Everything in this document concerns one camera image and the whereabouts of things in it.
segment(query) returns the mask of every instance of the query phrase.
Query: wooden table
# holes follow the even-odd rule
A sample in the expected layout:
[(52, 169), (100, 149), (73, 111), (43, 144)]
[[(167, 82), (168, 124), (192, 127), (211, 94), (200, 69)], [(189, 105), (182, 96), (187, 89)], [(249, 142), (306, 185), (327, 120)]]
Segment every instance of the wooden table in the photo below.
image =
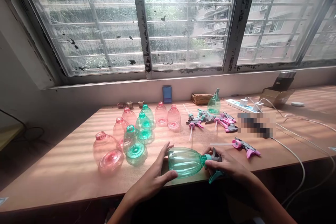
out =
[[(259, 96), (253, 95), (251, 97), (257, 101)], [(336, 128), (335, 97), (336, 86), (297, 90), (281, 111), (317, 120)], [(294, 101), (303, 102), (306, 106), (297, 108), (289, 105)], [(193, 139), (189, 142), (190, 129), (184, 123), (187, 121), (188, 115), (183, 103), (189, 111), (194, 113), (197, 108), (206, 109), (205, 105), (196, 106), (191, 101), (176, 102), (182, 118), (180, 131), (172, 132), (167, 127), (156, 127), (154, 130), (155, 141), (147, 145), (148, 157), (145, 163), (140, 167), (133, 167), (124, 159), (121, 169), (113, 177), (100, 176), (93, 159), (92, 145), (98, 131), (112, 134), (116, 118), (122, 115), (123, 110), (118, 109), (117, 106), (101, 108), (0, 193), (0, 198), (8, 197), (7, 201), (0, 206), (0, 212), (123, 195), (152, 165), (165, 142), (170, 141), (175, 146), (189, 147), (202, 152), (209, 143), (230, 143), (237, 136), (237, 133), (225, 133), (222, 127), (218, 128), (218, 135), (216, 135), (214, 124), (210, 124), (206, 125), (204, 130), (196, 128)], [(149, 104), (153, 112), (156, 105)], [(224, 100), (222, 100), (222, 109), (235, 118), (237, 118), (237, 113), (241, 112), (225, 104)], [(133, 111), (138, 114), (140, 109), (134, 106)], [(263, 111), (276, 113), (267, 107), (264, 107)], [(277, 114), (276, 121), (282, 123), (284, 119)], [(328, 149), (328, 147), (336, 146), (336, 135), (333, 131), (315, 123), (296, 119), (289, 119), (282, 125), (313, 141), (331, 155), (336, 155), (335, 151)], [(323, 152), (280, 127), (277, 127), (276, 139), (287, 145), (302, 161), (326, 158)], [(244, 150), (238, 151), (231, 146), (225, 146), (225, 149), (250, 171), (298, 163), (298, 160), (289, 151), (272, 139), (250, 138), (244, 140), (259, 150), (261, 157), (255, 156), (247, 160)], [(202, 181), (208, 178), (208, 172), (202, 169), (192, 177), (173, 180), (167, 186)]]

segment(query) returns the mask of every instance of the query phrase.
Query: hand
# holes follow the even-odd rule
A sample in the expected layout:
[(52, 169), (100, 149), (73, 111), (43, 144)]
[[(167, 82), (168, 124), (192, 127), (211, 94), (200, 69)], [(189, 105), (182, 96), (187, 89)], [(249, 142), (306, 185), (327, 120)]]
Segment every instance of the hand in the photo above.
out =
[[(204, 154), (212, 154), (213, 146), (208, 146), (204, 151)], [(212, 170), (221, 170), (230, 175), (239, 183), (244, 183), (246, 180), (249, 180), (252, 176), (252, 173), (247, 170), (243, 165), (241, 165), (237, 160), (235, 160), (229, 153), (227, 153), (222, 148), (216, 147), (216, 152), (221, 155), (222, 162), (217, 162), (214, 160), (207, 160), (205, 164), (208, 168)]]
[(178, 174), (175, 170), (168, 171), (161, 176), (163, 159), (173, 146), (169, 145), (169, 142), (164, 145), (152, 166), (125, 194), (126, 198), (135, 204), (148, 200), (157, 194), (167, 182), (177, 178)]

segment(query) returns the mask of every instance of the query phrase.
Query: smartphone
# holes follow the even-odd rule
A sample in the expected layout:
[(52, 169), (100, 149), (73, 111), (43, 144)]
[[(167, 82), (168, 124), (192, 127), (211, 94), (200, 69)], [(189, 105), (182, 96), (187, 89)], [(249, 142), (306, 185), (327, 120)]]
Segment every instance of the smartphone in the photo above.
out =
[(172, 103), (172, 87), (171, 86), (162, 86), (163, 92), (163, 103)]

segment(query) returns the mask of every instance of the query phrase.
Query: power strip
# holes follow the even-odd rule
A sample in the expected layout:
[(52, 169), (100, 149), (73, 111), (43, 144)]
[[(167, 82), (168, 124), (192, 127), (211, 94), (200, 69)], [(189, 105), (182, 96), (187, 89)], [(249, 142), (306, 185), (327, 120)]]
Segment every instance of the power strip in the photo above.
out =
[(239, 110), (241, 110), (241, 111), (244, 111), (244, 112), (246, 112), (246, 113), (259, 113), (259, 111), (255, 111), (255, 110), (253, 110), (253, 107), (248, 106), (248, 105), (241, 106), (241, 105), (239, 104), (239, 101), (236, 101), (236, 100), (233, 100), (233, 99), (225, 100), (225, 103), (226, 103), (226, 104), (229, 104), (229, 105), (232, 106), (232, 107), (235, 107), (236, 109), (239, 109)]

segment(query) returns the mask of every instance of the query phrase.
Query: transparent bottle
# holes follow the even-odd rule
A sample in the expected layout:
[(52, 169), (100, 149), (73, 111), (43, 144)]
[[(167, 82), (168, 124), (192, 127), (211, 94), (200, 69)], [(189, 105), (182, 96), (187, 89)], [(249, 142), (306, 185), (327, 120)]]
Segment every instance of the transparent bottle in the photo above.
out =
[(139, 130), (139, 139), (144, 140), (145, 144), (152, 143), (154, 141), (153, 124), (145, 113), (140, 112), (139, 117), (136, 120), (136, 128)]
[(167, 109), (162, 101), (159, 102), (155, 109), (155, 122), (159, 126), (167, 125)]
[(121, 148), (123, 147), (123, 141), (124, 141), (124, 135), (125, 132), (127, 131), (127, 126), (129, 123), (125, 121), (122, 117), (118, 117), (115, 120), (115, 125), (113, 127), (113, 136), (115, 139), (118, 141), (120, 144)]
[(178, 129), (181, 125), (181, 116), (176, 105), (172, 105), (172, 108), (168, 111), (167, 122), (168, 128), (175, 130)]
[(216, 89), (216, 92), (214, 93), (213, 97), (208, 102), (208, 111), (211, 114), (218, 115), (221, 111), (221, 101), (219, 99), (219, 89)]
[(105, 154), (112, 150), (121, 151), (118, 141), (113, 136), (107, 135), (104, 131), (98, 132), (93, 144), (93, 157), (96, 164), (99, 166), (99, 163)]
[[(205, 165), (206, 160), (222, 162), (222, 157), (213, 149), (213, 154), (201, 155), (197, 151), (185, 147), (174, 147), (168, 150), (169, 170), (175, 170), (178, 173), (178, 179), (190, 177), (198, 173)], [(216, 178), (225, 174), (216, 170), (210, 177), (211, 184)]]
[(130, 108), (126, 107), (124, 108), (123, 115), (121, 116), (126, 122), (128, 122), (128, 125), (135, 125), (137, 121), (137, 116), (134, 114)]
[(153, 115), (152, 110), (148, 107), (147, 104), (144, 104), (142, 106), (141, 112), (145, 113), (145, 115), (150, 119), (151, 124), (152, 124), (152, 128), (155, 129), (154, 115)]
[(147, 158), (147, 148), (144, 141), (138, 138), (139, 130), (134, 125), (127, 126), (124, 137), (124, 153), (126, 160), (133, 166), (141, 165)]
[(120, 150), (111, 150), (101, 159), (98, 171), (101, 175), (113, 175), (123, 163), (124, 155)]

